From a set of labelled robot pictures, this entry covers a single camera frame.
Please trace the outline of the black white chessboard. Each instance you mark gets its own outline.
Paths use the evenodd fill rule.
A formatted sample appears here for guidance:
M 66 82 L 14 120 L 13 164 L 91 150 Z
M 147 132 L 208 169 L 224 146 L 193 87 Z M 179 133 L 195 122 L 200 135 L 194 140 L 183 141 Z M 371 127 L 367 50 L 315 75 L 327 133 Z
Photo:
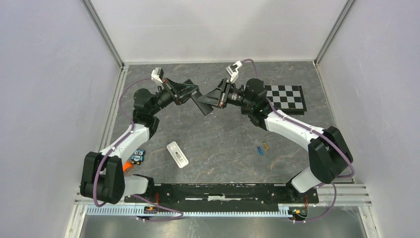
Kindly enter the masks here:
M 266 97 L 287 115 L 304 115 L 307 111 L 301 85 L 264 85 Z

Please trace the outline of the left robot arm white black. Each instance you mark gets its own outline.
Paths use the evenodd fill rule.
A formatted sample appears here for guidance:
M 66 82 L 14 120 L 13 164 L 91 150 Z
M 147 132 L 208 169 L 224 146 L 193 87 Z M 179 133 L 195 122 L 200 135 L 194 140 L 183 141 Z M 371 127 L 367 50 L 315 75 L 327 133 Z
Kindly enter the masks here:
M 155 134 L 159 124 L 156 114 L 171 103 L 184 104 L 198 89 L 191 80 L 176 83 L 164 79 L 154 94 L 146 88 L 137 90 L 133 95 L 134 110 L 129 116 L 127 130 L 100 152 L 89 152 L 85 156 L 80 194 L 93 199 L 97 207 L 116 204 L 133 194 L 144 202 L 152 201 L 156 195 L 156 189 L 149 185 L 152 179 L 125 176 L 123 164 Z

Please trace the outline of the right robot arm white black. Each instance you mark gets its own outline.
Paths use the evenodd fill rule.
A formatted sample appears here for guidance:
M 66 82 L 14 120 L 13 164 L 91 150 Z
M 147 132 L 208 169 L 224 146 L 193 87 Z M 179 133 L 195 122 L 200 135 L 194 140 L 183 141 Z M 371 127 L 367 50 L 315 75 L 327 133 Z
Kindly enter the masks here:
M 309 167 L 288 181 L 286 196 L 292 202 L 301 201 L 311 188 L 331 184 L 336 178 L 351 178 L 355 173 L 353 157 L 338 128 L 312 126 L 277 109 L 260 79 L 249 79 L 242 89 L 223 79 L 198 101 L 215 108 L 239 106 L 253 125 L 279 134 L 308 152 Z

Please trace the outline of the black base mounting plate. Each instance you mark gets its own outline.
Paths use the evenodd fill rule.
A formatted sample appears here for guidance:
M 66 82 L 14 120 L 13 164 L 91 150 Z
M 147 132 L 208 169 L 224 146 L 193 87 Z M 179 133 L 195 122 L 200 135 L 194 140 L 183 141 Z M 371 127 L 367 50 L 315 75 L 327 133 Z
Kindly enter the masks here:
M 283 183 L 161 183 L 142 197 L 181 212 L 274 212 L 279 204 L 318 204 L 313 188 L 299 193 Z

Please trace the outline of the blue battery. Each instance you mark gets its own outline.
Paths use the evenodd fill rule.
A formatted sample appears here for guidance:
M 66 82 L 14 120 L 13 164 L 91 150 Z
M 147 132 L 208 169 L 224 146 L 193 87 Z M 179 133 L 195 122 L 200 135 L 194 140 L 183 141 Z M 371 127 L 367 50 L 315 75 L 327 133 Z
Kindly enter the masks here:
M 257 149 L 258 149 L 259 155 L 262 156 L 263 155 L 263 151 L 262 151 L 261 147 L 258 146 Z

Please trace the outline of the white remote control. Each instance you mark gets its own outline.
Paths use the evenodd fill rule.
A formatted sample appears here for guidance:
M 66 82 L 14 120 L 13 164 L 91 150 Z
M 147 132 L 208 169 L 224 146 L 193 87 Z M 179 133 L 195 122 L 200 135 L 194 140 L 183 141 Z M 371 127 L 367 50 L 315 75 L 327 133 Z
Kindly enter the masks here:
M 189 164 L 185 154 L 175 141 L 167 144 L 166 148 L 180 169 L 186 167 Z

